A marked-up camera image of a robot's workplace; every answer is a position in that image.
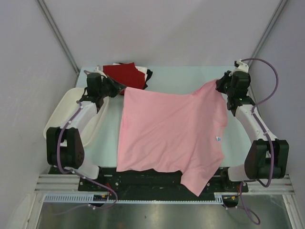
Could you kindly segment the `pink t shirt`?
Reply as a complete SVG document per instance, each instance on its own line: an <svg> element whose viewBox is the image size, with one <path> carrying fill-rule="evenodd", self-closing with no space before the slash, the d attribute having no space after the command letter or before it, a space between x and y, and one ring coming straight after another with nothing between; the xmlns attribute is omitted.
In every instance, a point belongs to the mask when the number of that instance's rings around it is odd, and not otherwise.
<svg viewBox="0 0 305 229"><path fill-rule="evenodd" d="M196 196L221 165L226 103L216 82L190 94L127 88L119 132L117 171L182 173Z"/></svg>

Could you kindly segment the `white plastic bin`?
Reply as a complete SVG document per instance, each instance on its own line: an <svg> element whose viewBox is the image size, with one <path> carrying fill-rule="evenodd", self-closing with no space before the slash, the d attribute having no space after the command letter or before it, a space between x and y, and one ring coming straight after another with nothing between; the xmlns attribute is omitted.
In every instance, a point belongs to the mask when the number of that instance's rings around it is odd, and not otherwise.
<svg viewBox="0 0 305 229"><path fill-rule="evenodd" d="M83 88L72 88L66 92L43 130L44 137L46 137L46 132L50 127L63 127L72 115L75 114L78 108L80 108L77 101L81 99L83 92ZM92 143L105 119L109 107L109 97L104 98L103 105L97 114L93 114L96 111L94 104L90 105L89 102L84 101L81 105L84 111L81 111L73 121L81 125L77 128L80 131L82 144L86 147Z"/></svg>

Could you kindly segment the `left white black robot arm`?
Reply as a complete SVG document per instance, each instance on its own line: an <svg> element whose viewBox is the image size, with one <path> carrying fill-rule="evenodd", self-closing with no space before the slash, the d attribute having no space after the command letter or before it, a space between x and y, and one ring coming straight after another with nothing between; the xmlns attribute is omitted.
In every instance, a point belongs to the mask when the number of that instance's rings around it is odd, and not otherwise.
<svg viewBox="0 0 305 229"><path fill-rule="evenodd" d="M105 118L109 99L126 85L102 72L87 74L87 86L72 88L60 100L44 128L47 162L61 173L89 178L89 186L99 191L105 186L100 168L85 159L86 146L96 137Z"/></svg>

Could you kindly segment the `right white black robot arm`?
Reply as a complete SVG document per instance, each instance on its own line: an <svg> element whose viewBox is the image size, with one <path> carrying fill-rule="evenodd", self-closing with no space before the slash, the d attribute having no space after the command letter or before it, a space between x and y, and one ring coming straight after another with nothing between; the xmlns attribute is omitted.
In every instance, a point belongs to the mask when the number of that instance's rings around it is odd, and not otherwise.
<svg viewBox="0 0 305 229"><path fill-rule="evenodd" d="M281 179L286 174L289 144L280 140L265 125L256 104L248 96L250 74L242 71L226 71L216 81L216 90L227 96L227 109L242 124L251 147L243 164L227 169L227 175L220 179L224 191L232 191L238 181L267 180L269 186L273 179Z"/></svg>

